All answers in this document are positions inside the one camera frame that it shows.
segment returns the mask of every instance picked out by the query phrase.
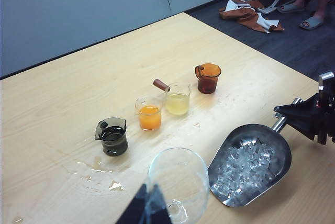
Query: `gray slipper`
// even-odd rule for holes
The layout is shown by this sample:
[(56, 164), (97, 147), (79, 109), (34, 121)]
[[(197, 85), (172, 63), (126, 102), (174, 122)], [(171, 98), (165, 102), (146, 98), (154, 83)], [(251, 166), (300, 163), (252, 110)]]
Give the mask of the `gray slipper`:
[(295, 6), (293, 3), (281, 5), (277, 7), (279, 13), (287, 14), (287, 13), (301, 13), (305, 11), (305, 8), (299, 8)]
[(307, 20), (304, 20), (301, 24), (299, 24), (300, 27), (307, 30), (313, 30), (317, 27), (321, 26), (323, 24), (323, 21), (316, 18), (316, 17), (309, 17)]

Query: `white wall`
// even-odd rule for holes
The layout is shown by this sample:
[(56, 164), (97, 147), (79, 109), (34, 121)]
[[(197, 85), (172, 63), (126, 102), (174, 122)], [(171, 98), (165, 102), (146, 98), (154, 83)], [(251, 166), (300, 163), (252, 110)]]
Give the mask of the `white wall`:
[[(170, 0), (172, 13), (212, 0)], [(166, 0), (1, 0), (1, 76), (170, 15)]]

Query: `dark floor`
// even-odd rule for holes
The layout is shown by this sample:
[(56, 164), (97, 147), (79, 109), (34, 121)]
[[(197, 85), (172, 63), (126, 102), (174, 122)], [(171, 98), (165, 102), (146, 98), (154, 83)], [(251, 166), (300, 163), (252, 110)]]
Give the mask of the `dark floor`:
[[(223, 20), (218, 9), (228, 0), (217, 0), (187, 11), (196, 19), (220, 30), (221, 32), (251, 46), (274, 58), (292, 69), (318, 80), (318, 75), (327, 71), (335, 72), (335, 5), (328, 5), (325, 23), (312, 31), (298, 25), (310, 17), (317, 0), (311, 0), (306, 11), (299, 14), (280, 14), (274, 11), (263, 17), (279, 20), (284, 27), (282, 32), (269, 34), (251, 30), (234, 20)], [(259, 0), (267, 7), (273, 0)]]

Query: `brown towel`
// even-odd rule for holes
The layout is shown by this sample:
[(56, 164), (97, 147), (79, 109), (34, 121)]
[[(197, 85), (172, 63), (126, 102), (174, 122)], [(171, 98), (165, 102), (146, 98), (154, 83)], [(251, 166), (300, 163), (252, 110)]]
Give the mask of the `brown towel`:
[[(250, 1), (240, 1), (240, 0), (233, 0), (235, 3), (248, 3), (253, 8), (264, 8), (264, 6), (258, 0), (250, 0)], [(240, 8), (236, 10), (230, 10), (225, 12), (225, 7), (219, 9), (219, 14), (222, 19), (237, 19), (239, 24), (242, 24), (250, 29), (264, 32), (262, 26), (257, 24), (258, 14), (254, 10), (250, 8)], [(278, 27), (271, 26), (269, 31), (283, 31), (284, 28), (282, 27), (281, 23), (278, 24)]]

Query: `light wood tabletop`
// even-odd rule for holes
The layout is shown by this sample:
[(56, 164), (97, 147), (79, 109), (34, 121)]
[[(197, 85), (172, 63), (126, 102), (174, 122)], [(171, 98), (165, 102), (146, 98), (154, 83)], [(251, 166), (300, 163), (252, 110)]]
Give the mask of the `light wood tabletop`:
[[(194, 67), (203, 63), (222, 69), (213, 94), (197, 90)], [(163, 110), (160, 129), (145, 132), (134, 105), (164, 96), (154, 79), (190, 83), (191, 105), (180, 117)], [(208, 166), (236, 127), (271, 126), (274, 106), (315, 92), (317, 82), (185, 13), (4, 79), (1, 222), (114, 223), (160, 151), (189, 148)], [(94, 140), (109, 117), (127, 123), (129, 147), (117, 157)], [(335, 144), (290, 126), (281, 135), (292, 151), (287, 175), (245, 207), (210, 193), (198, 223), (335, 222)]]

